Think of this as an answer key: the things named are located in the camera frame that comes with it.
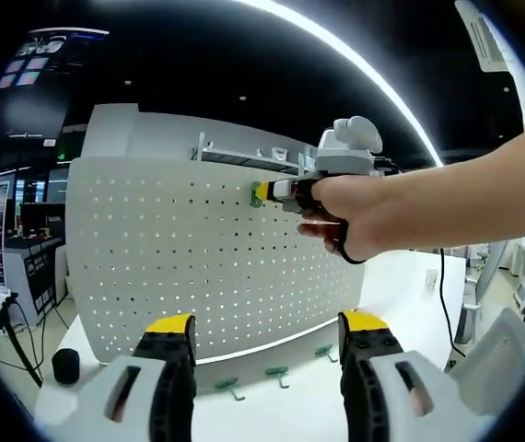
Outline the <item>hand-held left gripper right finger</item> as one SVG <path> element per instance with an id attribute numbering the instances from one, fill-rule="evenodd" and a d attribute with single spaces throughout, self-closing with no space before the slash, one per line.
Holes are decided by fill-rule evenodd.
<path id="1" fill-rule="evenodd" d="M 359 310 L 338 314 L 340 390 L 350 441 L 478 441 L 493 417 L 462 401 L 457 383 L 388 324 Z"/>

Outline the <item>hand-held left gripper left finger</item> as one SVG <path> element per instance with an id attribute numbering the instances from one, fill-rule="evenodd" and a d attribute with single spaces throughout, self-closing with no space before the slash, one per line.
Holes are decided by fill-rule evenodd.
<path id="1" fill-rule="evenodd" d="M 156 320 L 79 391 L 63 441 L 190 441 L 196 396 L 195 317 Z"/>

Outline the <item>person's right hand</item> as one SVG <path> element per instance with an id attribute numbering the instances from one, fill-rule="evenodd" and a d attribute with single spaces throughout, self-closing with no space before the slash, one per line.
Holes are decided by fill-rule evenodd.
<path id="1" fill-rule="evenodd" d="M 398 175 L 320 180 L 311 193 L 323 211 L 306 215 L 297 232 L 322 239 L 327 251 L 356 262 L 385 251 L 423 248 L 409 179 Z"/>

